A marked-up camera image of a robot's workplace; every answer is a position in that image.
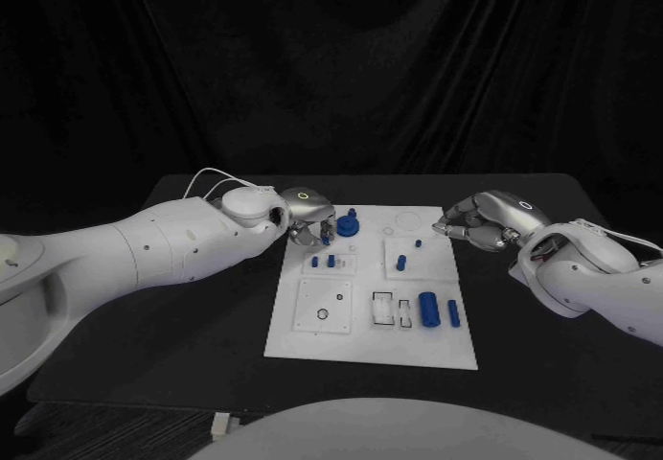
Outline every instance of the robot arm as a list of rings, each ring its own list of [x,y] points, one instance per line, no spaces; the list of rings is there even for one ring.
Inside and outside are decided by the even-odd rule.
[[[320,224],[320,237],[310,225]],[[310,189],[241,187],[165,202],[74,232],[0,235],[0,395],[35,372],[84,317],[130,292],[191,283],[263,253],[289,233],[333,240],[335,208]]]
[[[464,218],[469,225],[451,225]],[[518,196],[490,191],[450,208],[433,225],[439,233],[498,252],[521,249],[511,274],[544,305],[574,318],[596,310],[629,334],[663,346],[663,259],[640,264],[611,238],[649,243],[578,219],[552,224]]]

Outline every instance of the blue object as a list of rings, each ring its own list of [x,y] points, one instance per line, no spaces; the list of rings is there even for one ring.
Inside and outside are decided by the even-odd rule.
[[[336,221],[336,233],[342,237],[353,237],[359,232],[359,220],[356,219],[355,208],[349,208],[348,215]]]
[[[405,270],[405,262],[408,261],[408,258],[405,256],[398,256],[398,264],[397,264],[397,270],[404,271]]]
[[[421,309],[421,323],[427,328],[440,326],[439,299],[434,292],[421,292],[418,295],[418,306]]]
[[[453,328],[460,328],[460,317],[459,317],[459,307],[456,306],[456,301],[450,300],[449,305],[449,318],[451,319]]]

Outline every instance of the gray floor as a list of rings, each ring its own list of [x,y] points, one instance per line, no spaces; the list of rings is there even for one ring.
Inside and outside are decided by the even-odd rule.
[[[185,460],[212,441],[212,419],[211,412],[39,403],[16,426],[35,450],[16,460]],[[627,460],[663,458],[660,441],[584,441]]]

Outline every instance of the table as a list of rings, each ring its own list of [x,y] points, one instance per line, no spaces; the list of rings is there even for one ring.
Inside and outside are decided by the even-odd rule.
[[[146,206],[179,198],[191,176],[159,182]],[[341,204],[449,207],[498,189],[554,221],[606,224],[565,174],[263,176],[315,188]],[[219,181],[204,176],[193,192]],[[456,403],[573,435],[663,436],[663,348],[594,312],[571,320],[508,274],[516,251],[453,243],[479,371],[263,356],[286,240],[214,277],[152,288],[101,307],[38,375],[34,401],[188,407],[270,414],[319,401],[384,397]]]

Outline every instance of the white platform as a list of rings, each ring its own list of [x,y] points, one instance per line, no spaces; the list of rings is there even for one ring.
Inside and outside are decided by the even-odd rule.
[[[338,217],[349,207],[336,206]],[[338,237],[319,248],[287,244],[266,357],[477,370],[451,244],[431,229],[443,209],[352,207],[361,224],[353,237]],[[335,267],[328,266],[330,254]],[[401,254],[405,271],[395,269]],[[421,325],[418,295],[426,291],[439,298],[437,328]],[[375,324],[374,292],[392,293],[394,326]],[[460,328],[450,325],[450,299]],[[410,301],[411,328],[400,324],[401,300]]]

